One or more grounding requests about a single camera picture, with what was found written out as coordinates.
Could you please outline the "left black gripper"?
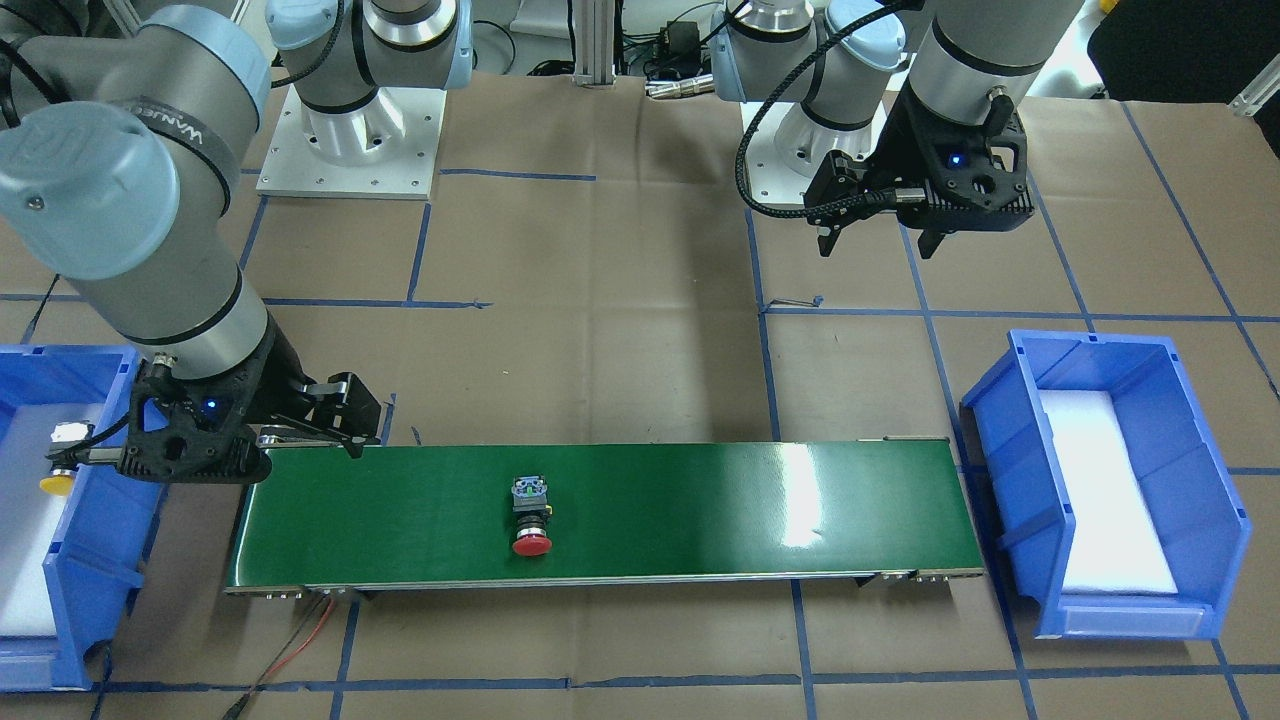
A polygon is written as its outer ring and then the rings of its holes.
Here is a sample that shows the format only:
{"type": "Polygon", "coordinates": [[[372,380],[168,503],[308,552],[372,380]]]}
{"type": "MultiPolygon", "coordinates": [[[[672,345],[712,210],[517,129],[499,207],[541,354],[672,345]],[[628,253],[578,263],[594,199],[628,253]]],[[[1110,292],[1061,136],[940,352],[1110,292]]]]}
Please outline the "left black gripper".
{"type": "Polygon", "coordinates": [[[829,258],[844,228],[881,211],[920,231],[922,260],[952,233],[1014,231],[1036,213],[1025,152],[1027,136],[1004,87],[980,102],[974,126],[934,114],[904,88],[864,177],[855,177],[847,155],[832,150],[804,193],[819,255],[829,258]]]}

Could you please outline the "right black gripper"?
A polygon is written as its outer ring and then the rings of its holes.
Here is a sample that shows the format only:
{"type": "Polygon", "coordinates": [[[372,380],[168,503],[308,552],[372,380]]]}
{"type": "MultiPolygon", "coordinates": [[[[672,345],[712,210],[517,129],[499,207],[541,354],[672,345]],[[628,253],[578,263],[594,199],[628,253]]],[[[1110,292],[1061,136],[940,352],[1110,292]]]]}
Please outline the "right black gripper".
{"type": "Polygon", "coordinates": [[[184,380],[174,365],[147,363],[131,391],[116,470],[157,483],[253,484],[271,470],[260,425],[338,443],[352,459],[378,443],[381,402],[352,372],[316,382],[278,325],[230,370],[184,380]]]}

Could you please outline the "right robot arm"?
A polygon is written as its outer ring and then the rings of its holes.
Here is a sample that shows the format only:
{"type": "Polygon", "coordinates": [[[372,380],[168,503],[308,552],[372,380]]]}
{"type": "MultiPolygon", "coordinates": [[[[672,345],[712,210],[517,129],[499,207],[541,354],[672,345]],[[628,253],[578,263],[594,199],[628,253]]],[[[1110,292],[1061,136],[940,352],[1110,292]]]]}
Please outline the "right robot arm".
{"type": "Polygon", "coordinates": [[[102,37],[86,1],[3,4],[3,218],[142,357],[116,418],[54,428],[46,492],[92,465],[257,483],[260,427],[352,457],[378,442],[379,401],[351,372],[303,370],[216,236],[276,86],[251,33],[207,6],[102,37]]]}

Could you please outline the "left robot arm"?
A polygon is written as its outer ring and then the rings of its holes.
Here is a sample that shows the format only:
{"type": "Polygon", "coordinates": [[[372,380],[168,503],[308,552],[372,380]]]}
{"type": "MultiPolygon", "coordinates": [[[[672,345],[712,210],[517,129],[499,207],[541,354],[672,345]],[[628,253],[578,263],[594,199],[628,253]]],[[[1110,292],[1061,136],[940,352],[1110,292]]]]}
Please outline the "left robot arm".
{"type": "Polygon", "coordinates": [[[1076,1],[727,1],[709,37],[716,94],[751,102],[733,181],[754,211],[800,219],[829,256],[881,213],[922,258],[957,232],[1036,211],[1019,102],[1076,1]]]}

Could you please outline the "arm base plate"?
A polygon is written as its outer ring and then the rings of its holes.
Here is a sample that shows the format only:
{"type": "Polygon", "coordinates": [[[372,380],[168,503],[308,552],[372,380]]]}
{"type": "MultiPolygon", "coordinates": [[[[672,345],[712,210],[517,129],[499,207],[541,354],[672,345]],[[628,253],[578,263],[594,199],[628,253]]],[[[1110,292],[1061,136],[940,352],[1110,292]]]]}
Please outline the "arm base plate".
{"type": "Polygon", "coordinates": [[[769,208],[803,208],[803,195],[832,150],[847,155],[855,177],[864,177],[886,120],[884,104],[879,102],[867,126],[836,131],[815,123],[797,102],[777,102],[748,147],[753,197],[769,208]]]}
{"type": "Polygon", "coordinates": [[[283,102],[256,190],[264,196],[422,200],[433,195],[447,94],[380,88],[346,114],[283,102]]]}

